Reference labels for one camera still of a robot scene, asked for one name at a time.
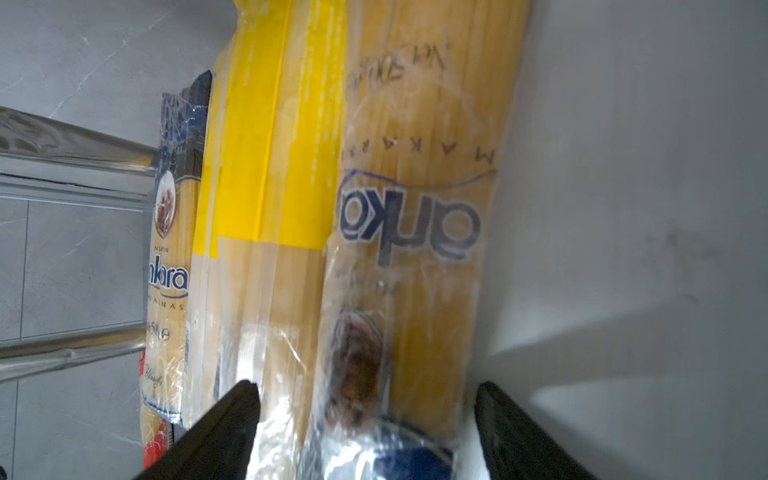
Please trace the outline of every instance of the yellow label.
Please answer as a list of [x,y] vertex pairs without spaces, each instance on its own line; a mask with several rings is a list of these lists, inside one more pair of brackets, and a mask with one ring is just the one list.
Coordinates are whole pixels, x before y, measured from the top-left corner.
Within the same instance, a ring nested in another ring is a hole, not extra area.
[[343,0],[236,3],[211,95],[194,252],[217,258],[218,237],[321,250],[343,111]]

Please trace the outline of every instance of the metal shelf rail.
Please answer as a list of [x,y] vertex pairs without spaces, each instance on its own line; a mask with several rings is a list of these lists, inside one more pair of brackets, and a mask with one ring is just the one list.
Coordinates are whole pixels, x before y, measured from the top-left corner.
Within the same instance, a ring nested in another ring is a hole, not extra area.
[[[0,197],[148,212],[154,154],[146,145],[0,107]],[[0,342],[0,383],[139,352],[145,325]]]

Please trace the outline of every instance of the yellow pasta package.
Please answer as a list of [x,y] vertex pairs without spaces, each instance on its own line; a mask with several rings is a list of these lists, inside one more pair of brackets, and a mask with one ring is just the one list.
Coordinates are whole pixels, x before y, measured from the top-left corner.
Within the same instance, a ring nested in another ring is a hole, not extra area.
[[302,480],[448,480],[528,0],[349,0]]
[[[139,354],[139,378],[144,376],[144,354]],[[146,470],[173,445],[174,429],[170,422],[146,406],[144,401],[139,405],[139,427]]]
[[262,410],[249,478],[296,475],[309,421],[343,100],[343,0],[237,0],[211,95],[182,419],[241,379]]

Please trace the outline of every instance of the spaghetti package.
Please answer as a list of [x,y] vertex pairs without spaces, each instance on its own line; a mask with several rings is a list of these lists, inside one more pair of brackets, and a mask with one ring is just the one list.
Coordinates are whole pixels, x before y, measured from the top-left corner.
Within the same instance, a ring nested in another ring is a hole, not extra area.
[[179,422],[181,414],[190,258],[211,78],[208,71],[179,95],[163,94],[141,395],[170,422]]
[[262,394],[249,478],[296,476],[342,124],[343,0],[237,0],[206,139],[183,421],[241,379]]
[[302,480],[447,480],[528,0],[349,0]]
[[[144,376],[144,352],[139,355],[139,377]],[[141,401],[139,405],[144,470],[150,468],[174,443],[173,426]]]

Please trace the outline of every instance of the anko logo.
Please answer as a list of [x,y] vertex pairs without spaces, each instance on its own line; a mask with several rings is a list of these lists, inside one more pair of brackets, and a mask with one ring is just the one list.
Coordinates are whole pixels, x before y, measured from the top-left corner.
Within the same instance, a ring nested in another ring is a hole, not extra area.
[[[415,250],[425,244],[443,260],[467,258],[480,237],[480,215],[466,202],[443,203],[437,197],[422,194],[419,212],[411,234],[400,230],[406,192],[402,188],[356,188],[342,192],[339,229],[351,242],[370,243],[379,236],[379,265],[391,264],[395,247]],[[465,216],[468,228],[461,237],[446,231],[446,221],[456,215]]]

